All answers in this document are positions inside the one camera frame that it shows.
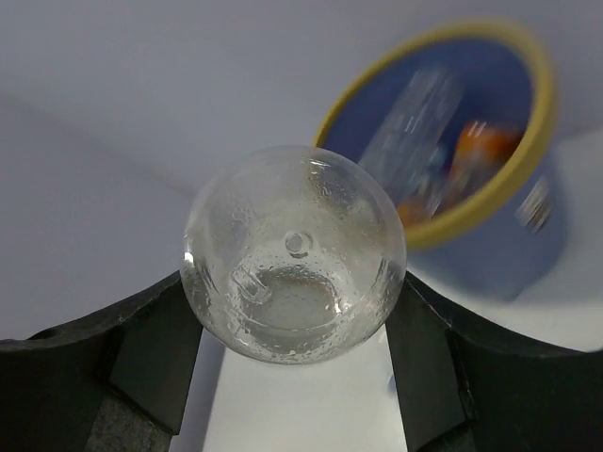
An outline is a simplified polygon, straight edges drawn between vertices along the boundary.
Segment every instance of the blue bucket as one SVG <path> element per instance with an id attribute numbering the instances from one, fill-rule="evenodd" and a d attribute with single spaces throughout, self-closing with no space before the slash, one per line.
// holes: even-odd
<path id="1" fill-rule="evenodd" d="M 315 145 L 358 161 L 410 77 L 438 64 L 464 82 L 442 141 L 454 149 L 471 120 L 523 125 L 513 156 L 480 191 L 406 229 L 411 267 L 440 282 L 513 299 L 558 261 L 567 226 L 554 155 L 550 63 L 538 41 L 512 24 L 458 24 L 429 33 L 377 62 L 343 94 Z"/>

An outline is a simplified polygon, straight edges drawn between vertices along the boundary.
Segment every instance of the white table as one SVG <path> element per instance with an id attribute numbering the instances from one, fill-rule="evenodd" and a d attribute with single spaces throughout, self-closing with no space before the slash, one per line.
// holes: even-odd
<path id="1" fill-rule="evenodd" d="M 567 140 L 558 151 L 572 215 L 558 268 L 513 303 L 429 283 L 506 328 L 593 350 L 603 347 L 603 132 Z M 203 451 L 405 451 L 383 332 L 341 358 L 307 367 L 226 351 Z"/>

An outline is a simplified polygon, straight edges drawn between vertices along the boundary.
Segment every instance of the wall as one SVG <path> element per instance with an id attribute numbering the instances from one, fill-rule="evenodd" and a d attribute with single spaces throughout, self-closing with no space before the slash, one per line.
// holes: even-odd
<path id="1" fill-rule="evenodd" d="M 190 202 L 94 139 L 0 98 L 0 338 L 26 338 L 172 273 Z M 172 450 L 200 450 L 222 352 L 204 334 L 184 446 Z"/>
<path id="2" fill-rule="evenodd" d="M 192 191 L 249 150 L 309 143 L 378 55 L 475 14 L 519 20 L 548 44 L 561 135 L 603 122 L 599 0 L 3 2 L 0 90 Z"/>

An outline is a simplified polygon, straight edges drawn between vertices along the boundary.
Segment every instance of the bin with yellow rim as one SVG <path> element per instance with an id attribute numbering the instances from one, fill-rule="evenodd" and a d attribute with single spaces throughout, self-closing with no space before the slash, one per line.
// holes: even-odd
<path id="1" fill-rule="evenodd" d="M 344 92 L 315 145 L 358 161 L 417 69 L 449 68 L 464 98 L 442 141 L 453 148 L 479 118 L 525 128 L 513 156 L 485 186 L 406 229 L 411 268 L 473 293 L 512 299 L 556 264 L 567 236 L 562 187 L 549 151 L 553 73 L 531 33 L 501 22 L 457 24 L 418 37 L 370 67 Z"/>

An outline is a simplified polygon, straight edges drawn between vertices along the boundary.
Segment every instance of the label on bin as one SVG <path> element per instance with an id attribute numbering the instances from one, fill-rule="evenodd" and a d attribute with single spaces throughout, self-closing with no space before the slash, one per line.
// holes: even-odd
<path id="1" fill-rule="evenodd" d="M 545 177 L 541 177 L 515 215 L 522 226 L 530 228 L 536 234 L 545 227 L 550 218 L 551 208 L 548 181 Z"/>

